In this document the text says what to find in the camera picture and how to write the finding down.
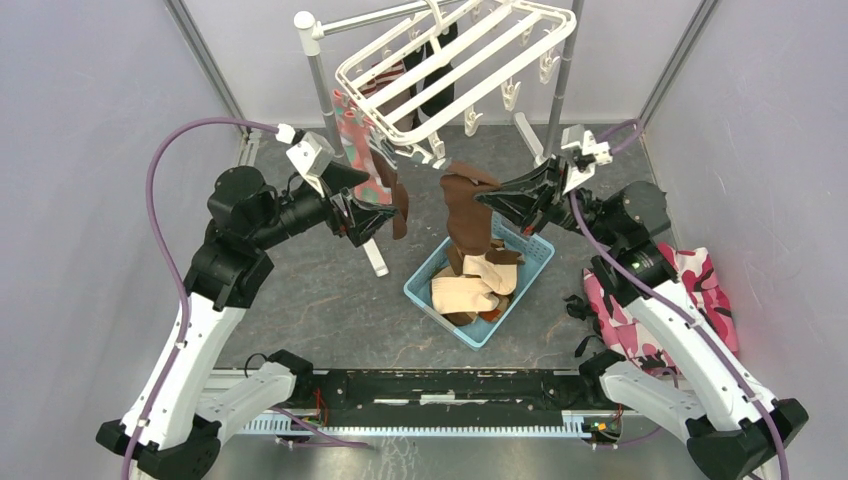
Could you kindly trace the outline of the brown tan striped sock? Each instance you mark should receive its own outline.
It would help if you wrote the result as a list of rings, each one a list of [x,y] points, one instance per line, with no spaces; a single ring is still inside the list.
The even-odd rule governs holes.
[[[442,272],[448,266],[452,267],[453,271],[455,273],[458,273],[460,271],[460,266],[462,265],[462,261],[464,260],[464,258],[470,257],[468,255],[461,253],[458,250],[458,248],[455,247],[455,246],[449,246],[447,253],[448,253],[448,264],[444,268],[439,270],[437,273]],[[519,264],[519,267],[524,264],[524,256],[517,251],[514,251],[514,250],[507,248],[505,243],[501,239],[494,239],[490,243],[490,250],[486,254],[480,255],[480,256],[485,256],[489,261],[491,261],[493,263],[513,263],[513,262],[515,262],[515,263]],[[500,301],[500,304],[498,305],[498,307],[495,310],[492,310],[492,311],[489,311],[489,312],[482,312],[482,313],[455,313],[455,314],[447,314],[447,315],[443,315],[443,316],[450,323],[452,323],[456,326],[470,325],[477,318],[482,318],[485,322],[494,323],[505,314],[507,307],[510,305],[510,302],[512,301],[514,294],[517,292],[517,290],[518,290],[518,286],[517,286],[516,291],[513,294],[511,294],[507,297],[503,297]]]
[[[485,256],[465,257],[460,271],[448,266],[430,282],[433,308],[442,315],[495,310],[518,286],[518,263],[493,263]]]

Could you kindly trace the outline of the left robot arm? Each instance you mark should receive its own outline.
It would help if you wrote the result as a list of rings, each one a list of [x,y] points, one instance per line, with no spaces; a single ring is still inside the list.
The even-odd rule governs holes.
[[[204,242],[179,282],[180,306],[154,371],[136,404],[105,422],[96,440],[155,479],[200,479],[221,448],[263,412],[306,405],[313,367],[286,351],[217,397],[202,392],[224,344],[273,270],[269,250],[325,225],[355,246],[398,215],[363,202],[353,189],[367,174],[331,162],[316,185],[279,191],[261,172],[239,166],[216,180]]]

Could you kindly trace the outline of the salmon pink sock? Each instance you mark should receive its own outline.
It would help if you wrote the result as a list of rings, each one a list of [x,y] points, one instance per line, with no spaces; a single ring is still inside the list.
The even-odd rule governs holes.
[[[347,94],[339,90],[334,90],[332,94],[335,118],[347,159],[354,169],[369,175],[368,180],[354,188],[354,195],[366,202],[389,204],[391,190],[382,185],[372,160],[368,144],[370,130]]]

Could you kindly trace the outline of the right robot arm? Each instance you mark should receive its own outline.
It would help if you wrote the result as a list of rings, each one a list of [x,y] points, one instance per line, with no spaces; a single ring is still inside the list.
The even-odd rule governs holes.
[[[527,233],[557,225],[583,235],[597,250],[592,269],[603,290],[648,330],[690,384],[681,391],[607,352],[581,366],[580,400],[591,408],[613,401],[647,417],[680,440],[710,479],[742,479],[770,461],[787,478],[786,450],[808,413],[798,400],[776,397],[741,364],[663,257],[654,238],[670,226],[664,192],[636,181],[599,200],[571,185],[575,173],[550,159],[476,200]]]

